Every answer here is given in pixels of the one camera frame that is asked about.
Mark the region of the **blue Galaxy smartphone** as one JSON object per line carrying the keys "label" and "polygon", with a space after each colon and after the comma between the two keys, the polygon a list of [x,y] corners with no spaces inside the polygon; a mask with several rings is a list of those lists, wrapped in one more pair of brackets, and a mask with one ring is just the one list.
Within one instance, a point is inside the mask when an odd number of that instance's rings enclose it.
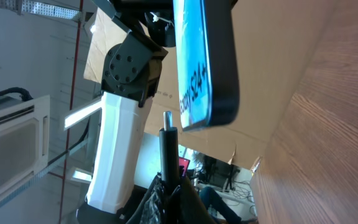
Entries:
{"label": "blue Galaxy smartphone", "polygon": [[184,131],[233,122],[239,110],[233,2],[174,0],[180,121]]}

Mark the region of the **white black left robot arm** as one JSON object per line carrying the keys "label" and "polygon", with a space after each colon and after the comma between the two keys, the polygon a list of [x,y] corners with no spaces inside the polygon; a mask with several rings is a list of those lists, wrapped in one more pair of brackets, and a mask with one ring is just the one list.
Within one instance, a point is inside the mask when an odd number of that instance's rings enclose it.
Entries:
{"label": "white black left robot arm", "polygon": [[134,188],[135,167],[152,99],[157,92],[166,47],[175,45],[164,28],[173,20],[172,1],[95,1],[125,35],[106,47],[99,99],[92,112],[101,112],[93,177],[78,208],[79,223],[119,221]]}

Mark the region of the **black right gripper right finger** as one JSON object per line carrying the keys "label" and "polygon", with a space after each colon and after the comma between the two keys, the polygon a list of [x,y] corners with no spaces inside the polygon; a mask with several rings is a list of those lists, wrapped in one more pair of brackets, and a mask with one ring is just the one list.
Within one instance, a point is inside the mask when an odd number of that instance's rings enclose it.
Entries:
{"label": "black right gripper right finger", "polygon": [[174,223],[215,224],[190,180],[174,180]]}

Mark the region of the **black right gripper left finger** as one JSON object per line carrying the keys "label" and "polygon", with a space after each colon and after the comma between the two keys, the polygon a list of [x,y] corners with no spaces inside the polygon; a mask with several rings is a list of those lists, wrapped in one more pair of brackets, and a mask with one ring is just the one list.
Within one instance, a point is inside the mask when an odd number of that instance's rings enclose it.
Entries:
{"label": "black right gripper left finger", "polygon": [[165,186],[161,176],[156,175],[133,216],[126,224],[164,224],[167,220]]}

